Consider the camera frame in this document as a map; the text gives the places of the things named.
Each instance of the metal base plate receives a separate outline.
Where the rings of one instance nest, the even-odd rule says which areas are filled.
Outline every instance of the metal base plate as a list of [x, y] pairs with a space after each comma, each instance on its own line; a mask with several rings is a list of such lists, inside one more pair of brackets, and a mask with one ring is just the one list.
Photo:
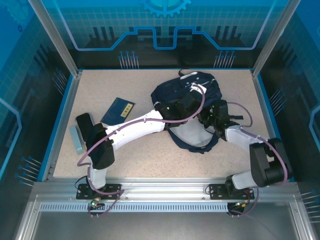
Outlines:
[[[230, 197], [224, 184], [209, 184], [211, 200], [247, 200], [248, 195], [243, 193]], [[250, 200], [255, 199], [254, 192], [249, 195]]]
[[[121, 184], [106, 184], [103, 192], [112, 193], [121, 190]], [[101, 197], [101, 200], [116, 200], [119, 194], [113, 195], [100, 195], [90, 188], [86, 183], [79, 184], [76, 193], [76, 199], [78, 200], [93, 200], [96, 197]]]

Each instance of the speckled tabletop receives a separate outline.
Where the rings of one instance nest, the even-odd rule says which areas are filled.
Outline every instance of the speckled tabletop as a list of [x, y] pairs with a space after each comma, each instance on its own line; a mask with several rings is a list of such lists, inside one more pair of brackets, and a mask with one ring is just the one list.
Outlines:
[[[251, 132], [269, 136], [249, 70], [201, 71], [214, 75], [223, 99], [248, 108], [253, 116]], [[175, 69], [84, 70], [53, 177], [79, 178], [87, 174], [86, 167], [77, 167], [81, 155], [77, 155], [69, 131], [70, 126], [76, 125], [78, 115], [90, 113], [94, 124], [97, 124], [115, 98], [119, 97], [136, 103], [127, 121], [135, 119], [153, 109], [150, 94], [156, 86], [177, 76], [178, 70]], [[244, 116], [244, 120], [237, 120], [238, 123], [249, 123], [244, 110], [234, 105], [228, 107], [229, 114]], [[191, 153], [176, 146], [166, 131], [131, 141], [114, 154], [115, 162], [108, 168], [107, 177], [226, 177], [250, 169], [249, 154], [234, 144], [220, 139], [210, 152]]]

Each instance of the blue book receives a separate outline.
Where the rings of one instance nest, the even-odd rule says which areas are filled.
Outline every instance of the blue book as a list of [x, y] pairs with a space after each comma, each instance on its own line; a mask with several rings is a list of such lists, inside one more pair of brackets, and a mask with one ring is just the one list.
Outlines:
[[117, 97], [100, 122], [109, 126], [122, 124], [125, 122], [134, 105], [134, 102]]

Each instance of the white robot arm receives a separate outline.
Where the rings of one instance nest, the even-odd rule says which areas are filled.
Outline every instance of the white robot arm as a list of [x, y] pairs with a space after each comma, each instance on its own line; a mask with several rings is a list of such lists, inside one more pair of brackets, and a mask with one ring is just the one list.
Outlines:
[[[85, 137], [85, 130], [83, 129], [88, 128], [88, 123], [83, 127], [84, 124], [78, 121], [81, 116], [77, 118], [82, 138], [88, 149], [102, 138], [106, 138], [107, 135], [115, 132], [89, 154], [91, 161], [90, 181], [95, 190], [106, 185], [107, 169], [115, 161], [115, 150], [147, 134], [177, 127], [183, 124], [178, 120], [184, 120], [185, 117], [196, 112], [200, 105], [199, 97], [201, 96], [198, 92], [205, 92], [205, 89], [202, 88], [202, 91], [200, 91], [194, 86], [193, 89], [196, 91], [191, 91], [179, 101], [158, 104], [157, 109], [139, 118], [119, 125], [108, 126], [107, 129], [101, 123], [93, 126], [90, 120], [90, 133], [87, 131]], [[197, 117], [206, 128], [213, 126], [218, 137], [240, 146], [250, 154], [251, 169], [226, 178], [225, 186], [230, 196], [246, 188], [264, 187], [281, 182], [292, 175], [281, 140], [277, 138], [267, 140], [256, 136], [244, 130], [238, 123], [231, 121], [226, 101], [219, 100], [213, 106], [203, 108], [198, 112]], [[269, 162], [267, 156], [273, 157], [274, 160]]]

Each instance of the navy backpack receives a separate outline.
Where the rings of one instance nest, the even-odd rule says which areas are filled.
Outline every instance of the navy backpack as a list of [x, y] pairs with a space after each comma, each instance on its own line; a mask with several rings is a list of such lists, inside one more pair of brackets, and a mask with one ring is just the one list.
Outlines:
[[[166, 81], [155, 88], [151, 93], [151, 99], [154, 106], [159, 103], [176, 100], [180, 96], [190, 91], [192, 83], [202, 85], [206, 88], [204, 108], [212, 105], [216, 100], [220, 100], [222, 94], [218, 82], [210, 73], [194, 71], [189, 74], [178, 72], [180, 77]], [[214, 129], [205, 129], [196, 118], [178, 127], [168, 129], [173, 141], [182, 149], [188, 149], [192, 153], [209, 152], [214, 145], [218, 143], [219, 137]]]

